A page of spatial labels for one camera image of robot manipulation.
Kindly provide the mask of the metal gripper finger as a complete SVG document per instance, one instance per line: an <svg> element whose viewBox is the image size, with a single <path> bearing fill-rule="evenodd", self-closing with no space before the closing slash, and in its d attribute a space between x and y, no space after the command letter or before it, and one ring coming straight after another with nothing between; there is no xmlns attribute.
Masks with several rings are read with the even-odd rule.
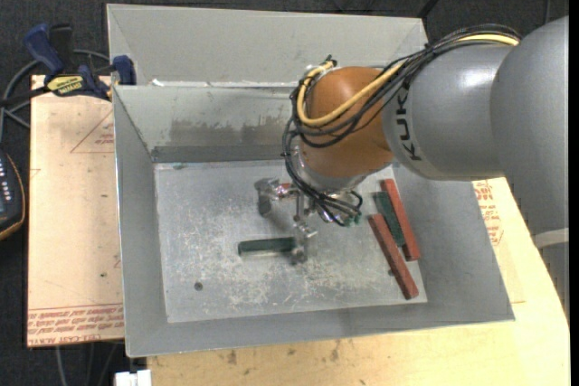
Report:
<svg viewBox="0 0 579 386"><path fill-rule="evenodd" d="M306 223L296 223L289 259L292 265L303 264L313 253L313 243L318 232L311 229Z"/></svg>
<svg viewBox="0 0 579 386"><path fill-rule="evenodd" d="M286 199L290 195L290 185L282 184L276 178L263 178L254 185L258 194L258 212L260 215L271 213L274 202Z"/></svg>

